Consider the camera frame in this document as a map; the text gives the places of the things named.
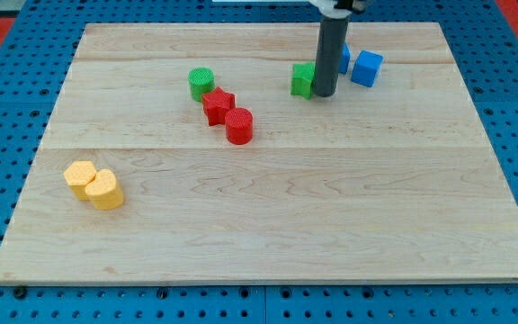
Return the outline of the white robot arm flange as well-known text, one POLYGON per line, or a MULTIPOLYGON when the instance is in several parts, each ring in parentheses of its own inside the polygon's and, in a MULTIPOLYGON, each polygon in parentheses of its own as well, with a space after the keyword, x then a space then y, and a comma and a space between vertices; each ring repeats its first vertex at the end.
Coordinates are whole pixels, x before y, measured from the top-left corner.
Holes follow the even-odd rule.
POLYGON ((375 0, 308 0, 327 18, 343 19, 350 14, 365 12, 375 0))

